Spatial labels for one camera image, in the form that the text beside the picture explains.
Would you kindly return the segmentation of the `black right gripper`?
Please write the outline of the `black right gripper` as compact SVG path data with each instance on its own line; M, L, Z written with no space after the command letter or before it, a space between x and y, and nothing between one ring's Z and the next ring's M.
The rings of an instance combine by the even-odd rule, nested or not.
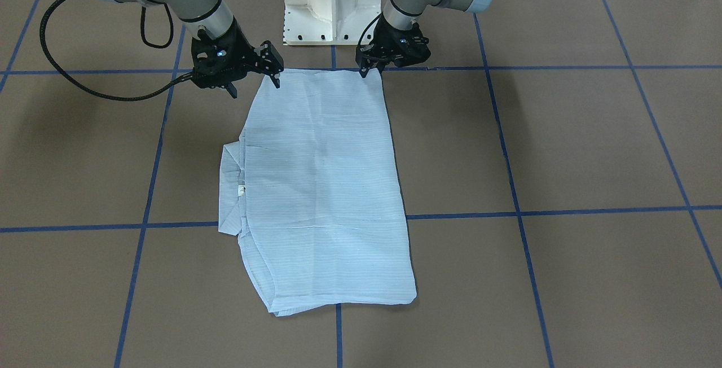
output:
M228 30L212 39L210 31L201 27L198 38L191 43L192 77L196 87L224 88L232 99L238 98L233 82L242 80L249 72L269 77L276 89L280 88L280 75L284 60L270 41L264 41L256 49L243 34L237 19Z

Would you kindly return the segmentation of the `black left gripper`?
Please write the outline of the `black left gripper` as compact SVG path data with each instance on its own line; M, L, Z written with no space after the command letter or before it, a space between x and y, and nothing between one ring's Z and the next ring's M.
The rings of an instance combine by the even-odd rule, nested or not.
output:
M359 75L366 79L371 69L381 71L389 64L397 68L422 64L431 56L429 42L414 19L410 29L397 29L379 14L364 28L356 45Z

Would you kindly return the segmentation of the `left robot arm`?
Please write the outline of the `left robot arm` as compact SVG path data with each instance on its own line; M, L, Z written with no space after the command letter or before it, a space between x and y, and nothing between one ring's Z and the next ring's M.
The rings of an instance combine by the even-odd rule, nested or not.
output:
M611 16L611 10L607 3L608 0L601 0L604 10L609 15L609 21L614 29L619 47L624 55L625 67L628 65L635 70L635 65L630 59L628 50L621 37L621 32ZM473 15L477 29L477 41L479 44L480 54L482 54L482 65L460 65L459 67L449 67L449 69L482 69L490 70L513 70L513 69L621 69L621 64L513 64L490 63L488 52L490 51L484 43L483 34L481 32L481 22L479 14L487 11L490 6L494 5L494 0L387 0L381 13L368 24L359 39L356 46L355 61L359 67L359 74L366 77L371 70L378 70L382 73L389 65L394 69L392 71L420 71L420 70L436 70L446 67L434 67L429 69L407 69L408 67L417 67L417 65L425 64L431 57L431 51L428 46L429 39L426 38L420 28L418 20L428 6L438 8L439 10L463 11L466 14ZM376 29L369 36L369 44L361 45L366 31L376 24Z

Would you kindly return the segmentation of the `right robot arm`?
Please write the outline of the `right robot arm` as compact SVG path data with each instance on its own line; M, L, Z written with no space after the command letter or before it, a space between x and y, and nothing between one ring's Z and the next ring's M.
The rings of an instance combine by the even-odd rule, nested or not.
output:
M275 87L280 85L282 57L269 41L260 47L252 46L224 0L105 1L167 6L192 36L191 81L197 87L221 87L236 97L233 82L250 72L267 75Z

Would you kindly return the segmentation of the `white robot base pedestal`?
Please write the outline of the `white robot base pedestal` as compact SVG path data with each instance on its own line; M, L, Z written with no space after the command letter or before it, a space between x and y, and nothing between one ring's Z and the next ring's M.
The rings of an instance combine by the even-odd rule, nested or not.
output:
M381 0L284 0L287 46L366 46Z

